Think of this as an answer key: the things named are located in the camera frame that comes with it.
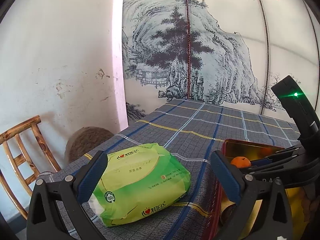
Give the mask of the red toffee tin box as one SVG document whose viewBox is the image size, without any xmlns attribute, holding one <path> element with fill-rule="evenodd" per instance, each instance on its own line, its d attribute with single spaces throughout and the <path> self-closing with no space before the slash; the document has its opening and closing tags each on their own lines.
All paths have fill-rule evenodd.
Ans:
<svg viewBox="0 0 320 240">
<path fill-rule="evenodd" d="M 210 158 L 235 209 L 214 239 L 239 239 L 257 200 L 261 206 L 246 239 L 293 239 L 293 221 L 286 189 L 317 185 L 319 151 L 298 144 L 255 160 L 248 168 L 232 165 L 219 150 Z"/>
</svg>

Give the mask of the brown round cushion stool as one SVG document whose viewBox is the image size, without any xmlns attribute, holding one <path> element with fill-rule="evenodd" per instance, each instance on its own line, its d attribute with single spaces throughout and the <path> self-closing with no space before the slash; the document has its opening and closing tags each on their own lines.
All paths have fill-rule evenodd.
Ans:
<svg viewBox="0 0 320 240">
<path fill-rule="evenodd" d="M 79 129 L 66 144 L 65 162 L 72 163 L 113 136 L 112 132 L 101 127 L 91 126 Z"/>
</svg>

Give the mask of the orange mandarin with stem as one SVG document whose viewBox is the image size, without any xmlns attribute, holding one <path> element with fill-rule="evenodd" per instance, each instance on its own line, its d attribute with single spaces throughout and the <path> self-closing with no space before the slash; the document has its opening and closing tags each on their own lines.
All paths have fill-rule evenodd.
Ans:
<svg viewBox="0 0 320 240">
<path fill-rule="evenodd" d="M 233 158 L 231 160 L 231 165 L 234 165 L 237 168 L 248 168 L 248 167 L 252 166 L 252 164 L 248 158 L 241 157 L 241 156 Z"/>
</svg>

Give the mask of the grey plaid tablecloth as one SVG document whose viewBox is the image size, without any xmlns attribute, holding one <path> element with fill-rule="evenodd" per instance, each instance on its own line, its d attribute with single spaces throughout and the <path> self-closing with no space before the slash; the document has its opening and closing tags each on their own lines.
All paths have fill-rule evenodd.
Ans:
<svg viewBox="0 0 320 240">
<path fill-rule="evenodd" d="M 210 168 L 210 155 L 226 139 L 287 148 L 297 143 L 294 124 L 222 106 L 191 100 L 172 100 L 137 120 L 60 172 L 47 177 L 60 181 L 88 163 L 97 151 L 117 152 L 146 143 L 158 143 L 191 174 L 188 193 L 176 205 L 138 222 L 105 227 L 88 204 L 91 221 L 106 239 L 210 239 L 217 230 L 219 184 Z"/>
</svg>

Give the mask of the wooden chair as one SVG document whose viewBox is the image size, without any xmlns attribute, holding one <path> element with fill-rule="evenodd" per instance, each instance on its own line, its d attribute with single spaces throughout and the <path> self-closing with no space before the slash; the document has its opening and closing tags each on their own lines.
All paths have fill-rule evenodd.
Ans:
<svg viewBox="0 0 320 240">
<path fill-rule="evenodd" d="M 1 172 L 9 192 L 1 184 L 1 214 L 5 220 L 11 221 L 21 213 L 19 207 L 29 206 L 35 177 L 41 172 L 54 172 L 43 150 L 36 141 L 31 128 L 19 134 L 23 149 L 20 148 L 15 137 L 1 144 Z"/>
</svg>

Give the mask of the green tissue pack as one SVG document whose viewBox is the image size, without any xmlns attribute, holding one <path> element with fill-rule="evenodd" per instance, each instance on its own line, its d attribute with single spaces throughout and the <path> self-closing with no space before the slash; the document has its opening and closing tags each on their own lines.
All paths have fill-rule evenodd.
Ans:
<svg viewBox="0 0 320 240">
<path fill-rule="evenodd" d="M 189 190 L 190 172 L 157 143 L 137 145 L 107 157 L 107 168 L 88 201 L 107 227 L 153 215 Z"/>
</svg>

